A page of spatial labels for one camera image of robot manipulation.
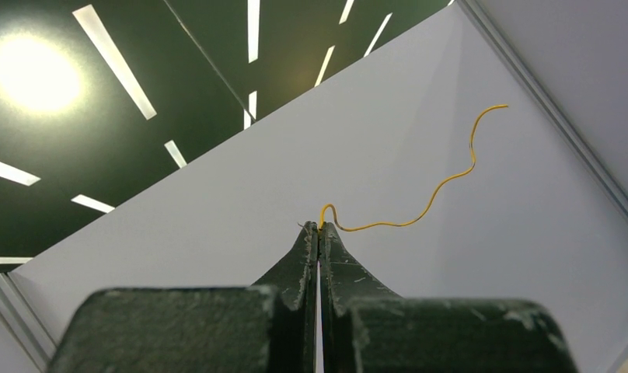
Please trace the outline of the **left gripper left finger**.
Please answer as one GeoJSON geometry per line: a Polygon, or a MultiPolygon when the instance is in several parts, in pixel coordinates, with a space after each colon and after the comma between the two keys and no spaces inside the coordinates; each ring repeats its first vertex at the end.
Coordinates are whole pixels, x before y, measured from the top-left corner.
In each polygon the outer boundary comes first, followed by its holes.
{"type": "Polygon", "coordinates": [[[253,284],[107,288],[76,310],[50,372],[311,372],[318,228],[253,284]]]}

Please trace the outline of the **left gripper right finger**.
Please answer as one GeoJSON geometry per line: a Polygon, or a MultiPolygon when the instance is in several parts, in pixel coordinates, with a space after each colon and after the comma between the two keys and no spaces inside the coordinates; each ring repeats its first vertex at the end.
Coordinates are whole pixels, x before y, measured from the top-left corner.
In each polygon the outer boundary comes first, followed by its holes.
{"type": "Polygon", "coordinates": [[[406,298],[319,230],[327,372],[575,372],[560,327],[517,298],[406,298]]]}

